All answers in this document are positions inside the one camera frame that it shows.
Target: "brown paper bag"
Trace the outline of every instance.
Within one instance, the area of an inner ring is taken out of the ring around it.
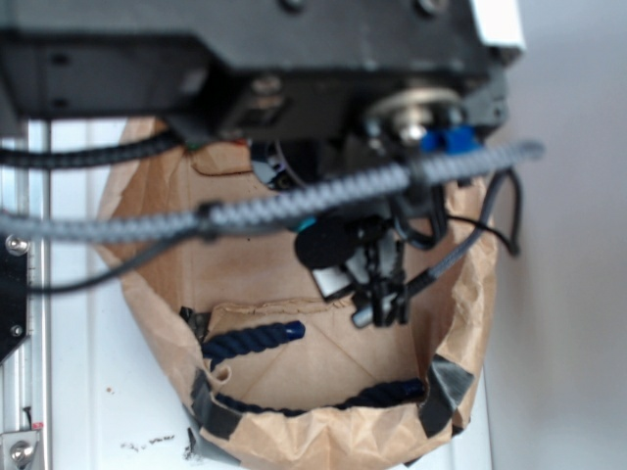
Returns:
[[[124,139],[160,130],[153,119],[130,121]],[[192,154],[179,148],[115,167],[101,215],[136,216],[194,208],[211,200],[270,194],[250,171],[248,150],[216,144]],[[484,186],[448,190],[455,214],[476,217]],[[452,224],[431,252],[408,250],[413,277],[434,264],[470,227]],[[411,322],[357,330],[347,300],[325,304],[293,254],[285,231],[206,244],[190,241],[125,275],[124,295],[155,357],[201,427],[216,458],[253,469],[385,469],[419,458],[465,428],[486,349],[495,295],[496,242],[484,236],[463,262],[413,299]],[[137,246],[101,247],[114,265]],[[225,361],[210,372],[199,342],[179,316],[182,306],[211,312],[209,337],[298,319],[303,340]],[[378,383],[419,377],[418,403],[388,408],[326,405]],[[262,407],[310,410],[238,412],[217,393]]]

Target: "white wall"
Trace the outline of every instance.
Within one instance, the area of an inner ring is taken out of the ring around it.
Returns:
[[[626,468],[627,3],[520,7],[528,53],[498,138],[539,137],[549,152],[521,171],[524,252],[500,265],[494,468]]]

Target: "black mount plate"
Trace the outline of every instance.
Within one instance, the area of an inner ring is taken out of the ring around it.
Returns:
[[[10,285],[26,285],[28,255],[11,255],[5,244],[0,244],[0,363],[26,338],[26,295],[13,293]]]

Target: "metal bolt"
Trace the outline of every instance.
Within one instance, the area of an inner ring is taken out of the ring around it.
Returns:
[[[449,0],[415,0],[415,4],[430,16],[440,15],[449,8]]]
[[[291,12],[300,12],[305,8],[306,0],[280,0],[281,5]]]
[[[406,108],[394,115],[392,125],[403,145],[413,147],[427,133],[423,124],[432,119],[431,112],[425,108]]]
[[[14,257],[21,257],[28,253],[30,243],[26,240],[16,237],[15,235],[9,235],[5,241],[5,247],[7,251]]]
[[[11,447],[11,459],[18,468],[26,468],[35,454],[35,447],[26,441],[19,441]]]
[[[260,76],[253,81],[253,91],[260,96],[275,95],[283,87],[283,82],[276,75]]]
[[[11,328],[11,335],[14,338],[19,338],[24,333],[24,328],[21,325],[15,325]]]
[[[399,137],[403,144],[414,146],[420,143],[422,137],[426,135],[426,129],[420,124],[410,123],[399,129]]]

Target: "navy blue rope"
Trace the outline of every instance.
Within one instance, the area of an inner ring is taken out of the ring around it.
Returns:
[[[414,400],[424,394],[424,387],[420,379],[411,379],[399,382],[386,382],[369,387],[360,392],[356,397],[347,399],[346,401],[332,405],[334,408],[347,409],[352,406],[366,406],[369,408],[387,408],[396,406],[406,400]],[[282,413],[285,416],[294,417],[307,413],[303,409],[289,408],[269,408],[261,407],[256,404],[248,404],[224,394],[217,394],[216,400],[225,406],[239,411],[240,413]]]
[[[225,359],[278,348],[304,336],[305,325],[300,321],[272,323],[213,336],[201,349],[203,357],[212,361],[213,371]]]

